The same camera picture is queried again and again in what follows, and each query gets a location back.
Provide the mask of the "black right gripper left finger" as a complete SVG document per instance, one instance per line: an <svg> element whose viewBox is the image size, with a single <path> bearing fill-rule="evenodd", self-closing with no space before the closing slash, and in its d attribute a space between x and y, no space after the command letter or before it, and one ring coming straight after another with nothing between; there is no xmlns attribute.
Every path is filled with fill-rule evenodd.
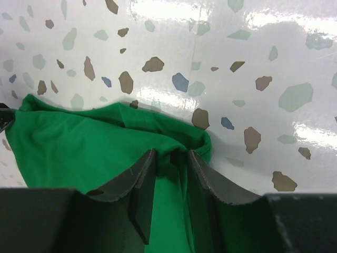
<svg viewBox="0 0 337 253"><path fill-rule="evenodd" d="M156 151L104 185L1 189L1 252L143 252L150 242Z"/></svg>

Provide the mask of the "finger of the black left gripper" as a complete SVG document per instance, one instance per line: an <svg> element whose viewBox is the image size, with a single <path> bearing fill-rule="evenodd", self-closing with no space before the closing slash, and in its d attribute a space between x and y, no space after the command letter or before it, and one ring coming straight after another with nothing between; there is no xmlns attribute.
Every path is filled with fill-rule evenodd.
<svg viewBox="0 0 337 253"><path fill-rule="evenodd" d="M15 121L15 110L0 103L0 133L5 131Z"/></svg>

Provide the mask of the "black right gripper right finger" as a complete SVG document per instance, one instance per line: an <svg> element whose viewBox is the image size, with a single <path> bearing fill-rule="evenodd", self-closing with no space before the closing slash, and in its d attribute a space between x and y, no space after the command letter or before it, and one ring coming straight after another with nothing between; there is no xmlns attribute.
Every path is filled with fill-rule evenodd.
<svg viewBox="0 0 337 253"><path fill-rule="evenodd" d="M188 152L196 252L336 252L336 195L254 194Z"/></svg>

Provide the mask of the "green t shirt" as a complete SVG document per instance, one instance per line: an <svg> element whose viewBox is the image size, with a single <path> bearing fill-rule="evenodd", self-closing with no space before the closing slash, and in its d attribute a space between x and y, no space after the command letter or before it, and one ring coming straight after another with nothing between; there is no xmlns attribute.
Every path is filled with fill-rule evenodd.
<svg viewBox="0 0 337 253"><path fill-rule="evenodd" d="M86 193L156 150L151 238L146 252L194 252L187 205L187 153L206 162L209 134L185 122L114 103L66 111L27 95L6 130L29 187L74 187Z"/></svg>

